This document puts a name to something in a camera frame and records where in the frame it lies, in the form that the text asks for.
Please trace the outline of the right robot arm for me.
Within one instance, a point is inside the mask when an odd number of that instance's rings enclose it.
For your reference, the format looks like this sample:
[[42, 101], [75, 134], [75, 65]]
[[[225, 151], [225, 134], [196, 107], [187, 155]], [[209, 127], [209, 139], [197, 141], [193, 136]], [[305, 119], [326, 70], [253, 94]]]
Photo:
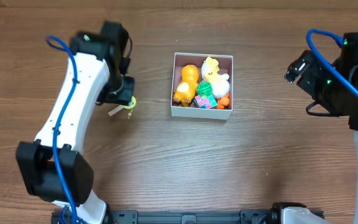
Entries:
[[[312, 41], [314, 34], [331, 37], [341, 49], [340, 56], [328, 62]], [[354, 223], [358, 223], [358, 32], [348, 32], [342, 36], [325, 30], [311, 29], [306, 34], [309, 46], [298, 59], [293, 61], [285, 74], [285, 79], [296, 83], [309, 94], [313, 102], [306, 107], [306, 113], [315, 105], [326, 109], [325, 117], [349, 118], [348, 125], [354, 132], [357, 152], [357, 193]]]

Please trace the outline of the yellow wooden rattle drum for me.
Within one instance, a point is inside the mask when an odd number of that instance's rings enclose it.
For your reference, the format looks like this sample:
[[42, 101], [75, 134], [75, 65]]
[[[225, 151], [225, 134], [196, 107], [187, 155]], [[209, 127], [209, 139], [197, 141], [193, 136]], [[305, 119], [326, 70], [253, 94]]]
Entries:
[[132, 96], [131, 101], [127, 106], [119, 105], [119, 106], [115, 107], [114, 109], [112, 109], [111, 111], [109, 111], [108, 115], [113, 116], [116, 113], [120, 112], [121, 110], [127, 110], [128, 111], [127, 118], [129, 119], [132, 116], [132, 112], [133, 112], [133, 109], [135, 108], [136, 104], [137, 104], [137, 100], [134, 96]]

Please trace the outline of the green round toy disc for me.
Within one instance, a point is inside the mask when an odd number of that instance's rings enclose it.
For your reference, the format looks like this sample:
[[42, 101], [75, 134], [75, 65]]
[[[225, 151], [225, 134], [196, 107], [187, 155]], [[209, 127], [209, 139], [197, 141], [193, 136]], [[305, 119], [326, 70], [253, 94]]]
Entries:
[[197, 87], [196, 92], [199, 96], [209, 96], [212, 94], [212, 86], [210, 82], [202, 81]]

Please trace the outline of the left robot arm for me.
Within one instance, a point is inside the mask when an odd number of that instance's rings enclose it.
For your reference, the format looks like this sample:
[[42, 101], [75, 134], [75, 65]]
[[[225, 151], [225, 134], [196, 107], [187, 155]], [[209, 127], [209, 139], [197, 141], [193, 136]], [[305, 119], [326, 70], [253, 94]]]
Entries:
[[132, 39], [122, 24], [105, 21], [98, 33], [79, 31], [69, 43], [53, 35], [45, 40], [67, 54], [67, 71], [46, 123], [16, 149], [24, 185], [30, 195], [60, 207], [52, 223], [112, 223], [109, 205], [93, 190], [83, 142], [96, 106], [135, 105], [135, 80], [126, 74]]

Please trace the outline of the orange dinosaur toy figure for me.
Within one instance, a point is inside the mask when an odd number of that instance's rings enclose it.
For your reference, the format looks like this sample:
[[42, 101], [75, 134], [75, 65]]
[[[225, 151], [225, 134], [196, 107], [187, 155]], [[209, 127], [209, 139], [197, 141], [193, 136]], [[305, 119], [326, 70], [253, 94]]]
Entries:
[[200, 74], [195, 65], [186, 65], [181, 70], [181, 82], [174, 91], [173, 100], [189, 107], [196, 95]]

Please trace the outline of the colourful puzzle cube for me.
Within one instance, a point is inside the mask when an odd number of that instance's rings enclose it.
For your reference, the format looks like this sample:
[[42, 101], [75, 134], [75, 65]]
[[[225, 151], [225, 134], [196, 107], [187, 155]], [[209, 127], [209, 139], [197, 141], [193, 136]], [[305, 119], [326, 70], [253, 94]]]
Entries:
[[195, 103], [197, 107], [202, 109], [213, 109], [218, 105], [213, 95], [196, 95]]

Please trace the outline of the white yellow duck plush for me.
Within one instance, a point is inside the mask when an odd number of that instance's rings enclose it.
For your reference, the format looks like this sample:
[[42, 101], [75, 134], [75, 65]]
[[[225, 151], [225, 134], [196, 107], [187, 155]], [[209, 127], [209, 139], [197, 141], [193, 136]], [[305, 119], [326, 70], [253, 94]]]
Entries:
[[219, 62], [217, 59], [207, 57], [201, 66], [201, 75], [203, 81], [211, 84], [212, 95], [216, 99], [217, 109], [223, 110], [229, 106], [229, 92], [231, 89], [229, 75], [224, 73], [220, 75]]

